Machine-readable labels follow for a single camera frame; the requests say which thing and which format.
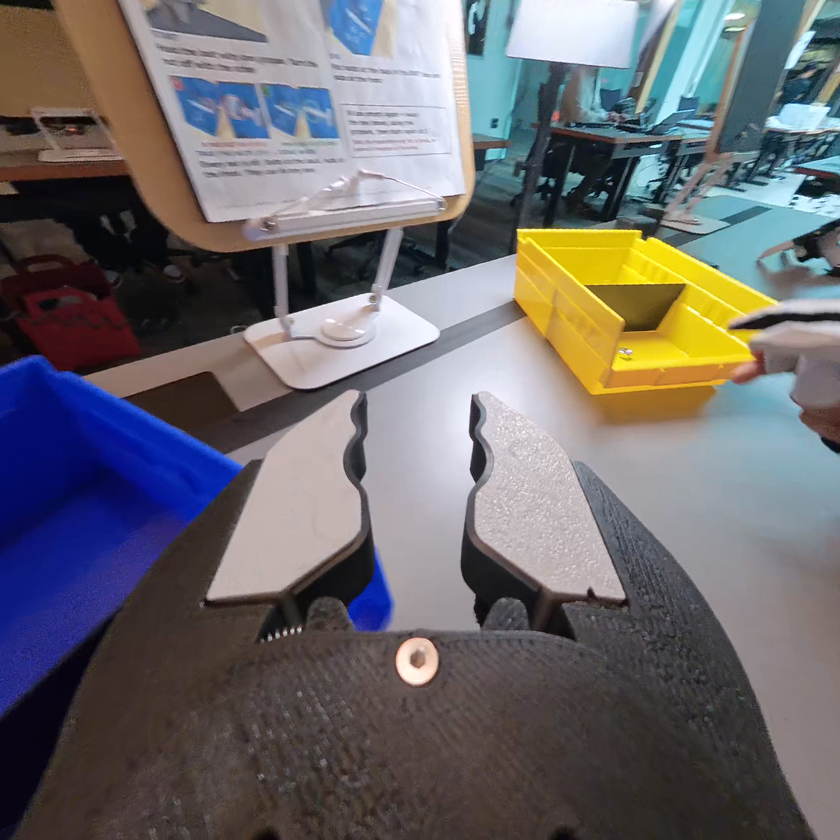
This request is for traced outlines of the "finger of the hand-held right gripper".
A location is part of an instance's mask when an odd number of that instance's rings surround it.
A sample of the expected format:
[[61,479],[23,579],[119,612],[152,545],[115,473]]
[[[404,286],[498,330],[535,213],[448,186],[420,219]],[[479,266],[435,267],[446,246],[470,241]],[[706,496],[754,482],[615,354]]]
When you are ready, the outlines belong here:
[[839,321],[752,320],[749,375],[829,371],[838,375]]
[[730,321],[730,330],[766,330],[782,323],[839,323],[838,299],[795,299]]

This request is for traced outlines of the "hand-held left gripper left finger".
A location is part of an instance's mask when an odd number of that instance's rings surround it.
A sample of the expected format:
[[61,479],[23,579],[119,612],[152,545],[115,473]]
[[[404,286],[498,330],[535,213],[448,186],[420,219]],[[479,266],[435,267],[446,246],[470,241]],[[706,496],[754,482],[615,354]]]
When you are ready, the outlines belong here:
[[209,603],[328,596],[372,582],[366,394],[347,391],[300,421],[262,459],[208,590]]

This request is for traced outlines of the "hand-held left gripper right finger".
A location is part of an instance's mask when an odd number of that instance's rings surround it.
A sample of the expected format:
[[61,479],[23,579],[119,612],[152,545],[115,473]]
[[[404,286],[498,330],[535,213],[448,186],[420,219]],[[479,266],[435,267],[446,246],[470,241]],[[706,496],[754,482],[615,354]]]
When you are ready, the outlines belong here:
[[627,597],[571,458],[536,423],[489,392],[471,396],[461,570],[486,604]]

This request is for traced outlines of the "yellow plastic storage bin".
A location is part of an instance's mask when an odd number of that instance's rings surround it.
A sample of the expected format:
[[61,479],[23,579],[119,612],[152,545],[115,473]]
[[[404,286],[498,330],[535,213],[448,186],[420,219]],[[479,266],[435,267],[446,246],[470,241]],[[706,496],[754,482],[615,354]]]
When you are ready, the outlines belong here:
[[[652,332],[624,321],[585,287],[686,283]],[[588,393],[715,387],[751,358],[750,330],[730,321],[776,301],[637,230],[521,228],[514,300]],[[619,360],[620,347],[634,359]]]

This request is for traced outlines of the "blue plastic storage bin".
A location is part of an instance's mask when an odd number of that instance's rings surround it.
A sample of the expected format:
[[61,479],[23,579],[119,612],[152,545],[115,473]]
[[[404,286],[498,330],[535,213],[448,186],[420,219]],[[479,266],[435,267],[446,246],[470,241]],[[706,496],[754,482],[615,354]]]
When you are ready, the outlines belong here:
[[[2,369],[2,715],[36,692],[122,607],[142,577],[244,468],[143,409],[49,362]],[[238,520],[211,552],[200,606]],[[353,602],[361,631],[393,609],[374,552]],[[294,599],[303,614],[312,599]]]

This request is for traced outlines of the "person's right hand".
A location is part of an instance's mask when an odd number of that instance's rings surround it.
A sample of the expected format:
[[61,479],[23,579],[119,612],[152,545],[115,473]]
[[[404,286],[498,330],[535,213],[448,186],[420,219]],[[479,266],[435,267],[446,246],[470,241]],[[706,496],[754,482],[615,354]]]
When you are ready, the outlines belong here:
[[[729,381],[735,385],[745,385],[768,375],[763,357],[759,356],[738,366],[730,375]],[[808,406],[801,400],[790,397],[796,405],[801,423],[817,435],[823,444],[839,454],[839,403],[830,406]]]

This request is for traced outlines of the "spare hand-held gripper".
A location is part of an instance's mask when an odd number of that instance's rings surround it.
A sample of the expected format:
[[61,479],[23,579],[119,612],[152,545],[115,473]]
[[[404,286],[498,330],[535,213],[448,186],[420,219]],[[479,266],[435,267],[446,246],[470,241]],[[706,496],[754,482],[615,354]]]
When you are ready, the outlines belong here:
[[829,266],[832,277],[839,276],[839,220],[829,222],[807,234],[784,241],[766,249],[758,257],[760,263],[774,255],[791,252],[798,263],[822,259]]

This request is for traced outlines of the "grey desk with wood edge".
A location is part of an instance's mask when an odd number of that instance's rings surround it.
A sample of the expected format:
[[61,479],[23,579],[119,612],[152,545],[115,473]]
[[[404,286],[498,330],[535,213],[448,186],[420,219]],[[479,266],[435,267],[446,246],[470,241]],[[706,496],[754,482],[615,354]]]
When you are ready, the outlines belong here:
[[699,215],[725,221],[728,226],[705,235],[661,227],[656,237],[776,300],[838,298],[838,279],[824,278],[829,265],[823,260],[803,264],[801,267],[814,272],[814,276],[800,282],[772,280],[771,274],[781,269],[779,255],[767,258],[764,268],[757,263],[766,249],[833,221],[836,213],[807,213],[729,195],[703,200],[698,211]]

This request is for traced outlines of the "wooden stand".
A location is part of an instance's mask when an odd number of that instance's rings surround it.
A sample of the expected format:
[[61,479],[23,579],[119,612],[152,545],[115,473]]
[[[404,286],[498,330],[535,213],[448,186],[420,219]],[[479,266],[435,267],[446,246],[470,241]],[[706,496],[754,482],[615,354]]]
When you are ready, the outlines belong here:
[[665,208],[658,225],[680,233],[704,236],[730,226],[730,223],[697,214],[697,206],[717,186],[733,163],[732,153],[707,155],[688,182]]

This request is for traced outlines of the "black curved panel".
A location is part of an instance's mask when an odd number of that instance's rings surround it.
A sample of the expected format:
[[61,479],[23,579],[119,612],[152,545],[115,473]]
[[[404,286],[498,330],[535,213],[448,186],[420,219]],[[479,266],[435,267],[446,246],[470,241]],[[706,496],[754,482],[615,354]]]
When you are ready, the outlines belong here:
[[765,123],[800,36],[804,1],[762,1],[733,55],[707,143],[707,154],[744,155],[760,149]]

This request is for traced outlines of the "dark office desk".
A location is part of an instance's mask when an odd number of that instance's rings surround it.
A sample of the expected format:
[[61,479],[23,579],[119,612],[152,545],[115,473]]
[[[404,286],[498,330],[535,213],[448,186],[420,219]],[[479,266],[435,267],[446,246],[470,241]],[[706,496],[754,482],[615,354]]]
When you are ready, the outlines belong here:
[[605,194],[605,202],[598,219],[602,222],[616,220],[625,201],[627,190],[640,161],[647,158],[667,159],[670,162],[657,198],[665,194],[666,186],[673,182],[678,165],[693,154],[705,150],[711,132],[680,125],[666,133],[629,132],[622,126],[593,125],[586,127],[553,126],[550,149],[556,151],[553,170],[553,187],[542,218],[545,228],[554,224],[564,197],[565,182],[571,172],[579,172],[580,164],[592,155],[609,164],[607,171],[596,184]]

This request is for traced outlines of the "red fabric bag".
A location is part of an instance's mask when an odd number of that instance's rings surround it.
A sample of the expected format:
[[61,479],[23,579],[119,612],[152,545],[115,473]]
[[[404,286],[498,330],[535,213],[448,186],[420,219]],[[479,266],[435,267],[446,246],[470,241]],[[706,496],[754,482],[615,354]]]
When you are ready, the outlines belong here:
[[142,350],[105,271],[41,255],[13,264],[2,304],[18,332],[60,371],[137,359]]

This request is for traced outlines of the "white studio light panel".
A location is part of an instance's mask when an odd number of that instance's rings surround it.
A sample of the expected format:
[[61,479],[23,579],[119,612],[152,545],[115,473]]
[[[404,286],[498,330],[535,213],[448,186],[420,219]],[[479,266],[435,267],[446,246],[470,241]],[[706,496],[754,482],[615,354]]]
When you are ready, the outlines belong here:
[[507,56],[565,65],[629,68],[639,19],[632,1],[521,1]]

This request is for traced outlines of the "printed instruction sheet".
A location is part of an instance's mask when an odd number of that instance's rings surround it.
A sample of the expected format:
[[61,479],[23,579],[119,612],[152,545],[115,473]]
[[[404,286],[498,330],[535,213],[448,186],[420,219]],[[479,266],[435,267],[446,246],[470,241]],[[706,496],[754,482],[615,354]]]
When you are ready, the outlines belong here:
[[452,2],[120,2],[209,223],[465,190]]

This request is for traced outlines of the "white board stand frame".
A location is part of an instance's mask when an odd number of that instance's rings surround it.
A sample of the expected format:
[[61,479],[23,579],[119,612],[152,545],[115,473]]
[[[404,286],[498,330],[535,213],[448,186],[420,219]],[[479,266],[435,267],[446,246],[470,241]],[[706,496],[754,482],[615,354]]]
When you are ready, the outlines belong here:
[[[399,201],[362,205],[351,199],[368,182],[395,184],[411,193]],[[272,269],[275,292],[275,323],[273,332],[260,333],[268,328],[268,321],[247,328],[244,340],[258,354],[262,340],[284,342],[313,341],[335,350],[361,347],[375,338],[385,293],[389,289],[396,258],[403,241],[404,224],[429,216],[440,215],[447,206],[444,197],[418,185],[405,182],[377,171],[357,169],[341,176],[315,193],[283,203],[270,213],[253,217],[242,225],[246,238],[254,243],[272,241]],[[363,303],[351,303],[346,313],[325,316],[315,331],[298,331],[289,312],[288,240],[296,236],[334,233],[341,223],[358,217],[364,224],[392,225],[385,230],[385,240],[374,284]]]

